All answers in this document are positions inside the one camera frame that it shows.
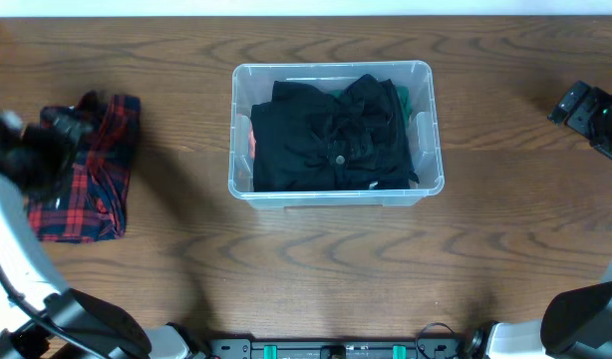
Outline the clear plastic storage bin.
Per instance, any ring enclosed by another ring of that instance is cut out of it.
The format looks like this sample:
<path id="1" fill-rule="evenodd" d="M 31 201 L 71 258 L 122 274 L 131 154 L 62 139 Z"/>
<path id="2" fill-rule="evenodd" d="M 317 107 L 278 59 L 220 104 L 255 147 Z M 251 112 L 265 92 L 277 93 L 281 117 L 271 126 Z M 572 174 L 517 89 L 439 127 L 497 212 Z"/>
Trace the clear plastic storage bin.
<path id="1" fill-rule="evenodd" d="M 276 81 L 304 83 L 323 92 L 342 90 L 361 76 L 392 80 L 409 91 L 412 113 L 406 134 L 419 182 L 409 189 L 258 192 L 249 134 L 251 108 L 271 100 Z M 228 189 L 257 209 L 287 206 L 412 206 L 445 185 L 432 68 L 420 60 L 394 62 L 241 64 L 232 73 Z"/>

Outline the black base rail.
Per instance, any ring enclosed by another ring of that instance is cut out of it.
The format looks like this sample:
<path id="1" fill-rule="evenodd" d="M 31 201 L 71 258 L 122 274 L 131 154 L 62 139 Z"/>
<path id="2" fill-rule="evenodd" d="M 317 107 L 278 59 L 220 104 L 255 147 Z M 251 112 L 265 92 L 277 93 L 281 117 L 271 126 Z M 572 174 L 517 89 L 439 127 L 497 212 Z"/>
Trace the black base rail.
<path id="1" fill-rule="evenodd" d="M 460 358 L 462 341 L 422 337 L 391 341 L 270 341 L 216 339 L 209 359 L 451 359 Z"/>

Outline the pink crumpled cloth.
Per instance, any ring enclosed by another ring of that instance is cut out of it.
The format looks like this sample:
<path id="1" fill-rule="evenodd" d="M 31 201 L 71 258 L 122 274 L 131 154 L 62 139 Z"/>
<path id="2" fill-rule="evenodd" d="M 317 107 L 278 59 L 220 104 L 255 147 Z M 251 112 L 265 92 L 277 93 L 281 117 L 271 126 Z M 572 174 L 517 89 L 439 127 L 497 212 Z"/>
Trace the pink crumpled cloth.
<path id="1" fill-rule="evenodd" d="M 241 181 L 252 181 L 255 139 L 250 119 L 238 114 L 235 118 L 235 164 Z"/>

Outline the red plaid shirt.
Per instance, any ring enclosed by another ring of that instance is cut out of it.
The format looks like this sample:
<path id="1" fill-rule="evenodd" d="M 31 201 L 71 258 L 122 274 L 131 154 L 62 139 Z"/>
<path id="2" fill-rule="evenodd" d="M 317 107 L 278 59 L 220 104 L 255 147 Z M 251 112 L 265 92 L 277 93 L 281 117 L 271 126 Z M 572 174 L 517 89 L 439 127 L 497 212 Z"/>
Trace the red plaid shirt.
<path id="1" fill-rule="evenodd" d="M 53 242 L 80 244 L 122 237 L 131 165 L 140 138 L 141 100 L 113 95 L 103 103 L 91 91 L 74 107 L 43 108 L 40 124 L 54 128 L 57 115 L 89 125 L 92 131 L 77 146 L 66 190 L 53 200 L 29 202 L 32 229 L 40 240 Z"/>

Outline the green cloth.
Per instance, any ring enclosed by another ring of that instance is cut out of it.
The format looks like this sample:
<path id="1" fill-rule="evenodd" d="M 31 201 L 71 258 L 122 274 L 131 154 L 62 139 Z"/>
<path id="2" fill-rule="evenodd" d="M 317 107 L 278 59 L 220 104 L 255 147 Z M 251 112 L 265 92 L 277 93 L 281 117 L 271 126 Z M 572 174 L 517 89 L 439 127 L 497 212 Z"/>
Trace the green cloth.
<path id="1" fill-rule="evenodd" d="M 410 116 L 413 112 L 413 106 L 412 106 L 412 102 L 410 99 L 410 93 L 409 93 L 409 90 L 403 86 L 397 86 L 396 91 L 397 91 L 397 96 L 399 98 L 400 105 L 403 111 L 405 127 L 407 127 L 410 123 Z"/>

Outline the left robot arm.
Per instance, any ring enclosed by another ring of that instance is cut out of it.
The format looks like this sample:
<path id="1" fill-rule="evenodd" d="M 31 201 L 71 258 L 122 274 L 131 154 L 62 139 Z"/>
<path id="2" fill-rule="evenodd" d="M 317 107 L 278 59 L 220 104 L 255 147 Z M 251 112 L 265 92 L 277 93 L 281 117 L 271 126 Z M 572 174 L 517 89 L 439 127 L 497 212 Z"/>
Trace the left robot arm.
<path id="1" fill-rule="evenodd" d="M 0 358 L 192 358 L 198 348 L 173 324 L 144 330 L 123 308 L 72 288 L 31 228 L 28 196 L 54 199 L 92 126 L 52 111 L 26 126 L 0 110 Z"/>

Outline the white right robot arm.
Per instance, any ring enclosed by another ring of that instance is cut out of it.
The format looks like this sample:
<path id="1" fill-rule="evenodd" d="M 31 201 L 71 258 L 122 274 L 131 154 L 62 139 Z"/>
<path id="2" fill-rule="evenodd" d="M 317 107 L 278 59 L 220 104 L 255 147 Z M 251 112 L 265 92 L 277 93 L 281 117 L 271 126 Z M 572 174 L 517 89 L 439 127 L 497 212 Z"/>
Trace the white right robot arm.
<path id="1" fill-rule="evenodd" d="M 548 120 L 612 161 L 612 93 L 577 81 Z M 599 284 L 558 294 L 541 319 L 477 328 L 458 357 L 612 359 L 612 259 Z"/>

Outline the black garment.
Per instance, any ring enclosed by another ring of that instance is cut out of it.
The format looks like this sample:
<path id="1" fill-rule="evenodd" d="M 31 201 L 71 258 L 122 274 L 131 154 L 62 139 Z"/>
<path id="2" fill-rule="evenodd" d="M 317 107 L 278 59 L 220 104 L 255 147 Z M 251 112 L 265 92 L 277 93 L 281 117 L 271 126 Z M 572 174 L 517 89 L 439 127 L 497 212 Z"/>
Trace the black garment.
<path id="1" fill-rule="evenodd" d="M 396 85 L 366 74 L 323 92 L 275 82 L 251 109 L 257 191 L 408 189 L 418 181 Z"/>

